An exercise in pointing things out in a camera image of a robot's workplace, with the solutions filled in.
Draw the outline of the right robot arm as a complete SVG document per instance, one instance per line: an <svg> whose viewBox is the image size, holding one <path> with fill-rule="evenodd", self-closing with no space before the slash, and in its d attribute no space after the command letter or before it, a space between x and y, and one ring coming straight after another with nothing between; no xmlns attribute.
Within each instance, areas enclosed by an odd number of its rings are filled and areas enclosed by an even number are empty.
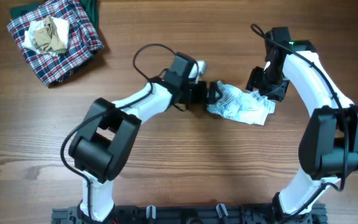
<svg viewBox="0 0 358 224"><path fill-rule="evenodd" d="M294 222L328 189L342 192L358 171L358 106L335 85L310 41L292 40L287 27L250 28L264 39L266 65L253 69L246 89L280 102L293 84L310 116L298 147L300 168L272 201L277 223Z"/></svg>

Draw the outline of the light blue striped baby pants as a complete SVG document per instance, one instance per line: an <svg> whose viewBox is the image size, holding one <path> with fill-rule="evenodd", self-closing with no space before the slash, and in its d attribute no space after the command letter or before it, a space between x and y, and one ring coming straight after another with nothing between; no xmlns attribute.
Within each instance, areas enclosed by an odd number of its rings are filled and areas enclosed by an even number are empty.
<svg viewBox="0 0 358 224"><path fill-rule="evenodd" d="M274 113L275 102L260 96L258 91L245 93L239 88L217 82L223 97L215 104L208 105L207 110L225 119L263 126L267 116Z"/></svg>

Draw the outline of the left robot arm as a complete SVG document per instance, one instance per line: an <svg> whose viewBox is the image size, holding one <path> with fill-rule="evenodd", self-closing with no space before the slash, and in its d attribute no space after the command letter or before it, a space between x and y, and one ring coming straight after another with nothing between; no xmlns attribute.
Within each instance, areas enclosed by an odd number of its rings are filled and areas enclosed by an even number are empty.
<svg viewBox="0 0 358 224"><path fill-rule="evenodd" d="M112 223L114 179L124 168L141 124L176 104L212 105L223 96L217 83L199 80L205 63L177 52L163 76L149 78L123 100L95 100L75 129L68 154L83 178L83 199L74 223Z"/></svg>

